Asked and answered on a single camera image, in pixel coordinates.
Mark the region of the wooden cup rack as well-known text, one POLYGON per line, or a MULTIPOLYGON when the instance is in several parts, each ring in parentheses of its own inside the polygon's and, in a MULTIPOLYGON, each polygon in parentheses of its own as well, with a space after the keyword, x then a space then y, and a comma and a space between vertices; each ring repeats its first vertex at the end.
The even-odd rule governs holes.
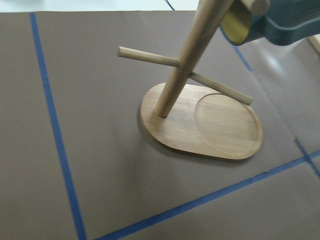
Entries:
MULTIPOLYGON (((263 139, 253 99, 194 71, 235 0, 201 0, 178 58, 118 47, 119 57, 172 67, 166 83, 152 87, 140 105, 149 134, 173 150, 222 160, 254 155, 263 139)), ((270 0, 241 0, 262 16, 270 0)))

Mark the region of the dark teal mug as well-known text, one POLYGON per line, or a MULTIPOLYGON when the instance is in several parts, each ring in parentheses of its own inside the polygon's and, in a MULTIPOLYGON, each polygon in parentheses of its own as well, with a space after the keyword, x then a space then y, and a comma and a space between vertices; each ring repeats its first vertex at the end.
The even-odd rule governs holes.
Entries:
POLYGON ((234 46, 266 38, 287 46, 320 33, 318 0, 271 0, 264 15, 256 15, 235 0, 220 24, 224 37, 234 46))

